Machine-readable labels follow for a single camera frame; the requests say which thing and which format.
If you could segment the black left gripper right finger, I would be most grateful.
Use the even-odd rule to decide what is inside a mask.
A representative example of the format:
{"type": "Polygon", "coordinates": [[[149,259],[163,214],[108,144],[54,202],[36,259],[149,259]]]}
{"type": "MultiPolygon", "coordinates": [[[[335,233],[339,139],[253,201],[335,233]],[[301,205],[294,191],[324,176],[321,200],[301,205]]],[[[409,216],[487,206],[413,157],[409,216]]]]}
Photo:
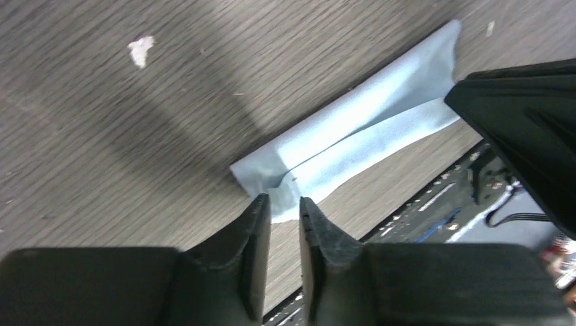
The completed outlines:
{"type": "Polygon", "coordinates": [[[570,325],[540,259],[515,244],[367,243],[300,200],[308,325],[570,325]]]}

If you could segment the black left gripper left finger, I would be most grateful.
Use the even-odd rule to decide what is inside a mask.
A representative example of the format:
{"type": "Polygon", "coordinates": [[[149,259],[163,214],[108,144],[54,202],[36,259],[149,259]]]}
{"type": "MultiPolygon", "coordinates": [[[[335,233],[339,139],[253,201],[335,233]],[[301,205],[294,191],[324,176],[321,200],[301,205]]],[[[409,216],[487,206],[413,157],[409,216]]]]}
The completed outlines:
{"type": "Polygon", "coordinates": [[[195,247],[25,248],[1,260],[2,325],[260,325],[270,199],[195,247]]]}

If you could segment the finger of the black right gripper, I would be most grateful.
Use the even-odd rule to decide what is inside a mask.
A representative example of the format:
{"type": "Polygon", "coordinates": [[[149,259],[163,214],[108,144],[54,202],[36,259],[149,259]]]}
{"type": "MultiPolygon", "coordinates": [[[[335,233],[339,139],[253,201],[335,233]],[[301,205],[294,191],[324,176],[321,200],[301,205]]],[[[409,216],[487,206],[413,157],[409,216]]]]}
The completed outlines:
{"type": "Polygon", "coordinates": [[[445,102],[574,238],[575,59],[478,71],[457,82],[445,102]]]}

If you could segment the light blue cleaning cloth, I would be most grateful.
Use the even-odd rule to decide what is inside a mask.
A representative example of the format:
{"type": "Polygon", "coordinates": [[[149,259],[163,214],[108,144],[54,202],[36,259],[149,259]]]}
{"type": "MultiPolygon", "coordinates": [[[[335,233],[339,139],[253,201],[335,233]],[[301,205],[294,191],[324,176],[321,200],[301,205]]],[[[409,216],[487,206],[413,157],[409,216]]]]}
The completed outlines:
{"type": "Polygon", "coordinates": [[[452,20],[356,88],[230,169],[252,198],[270,196],[272,221],[298,218],[352,177],[458,120],[445,104],[454,86],[461,22],[452,20]]]}

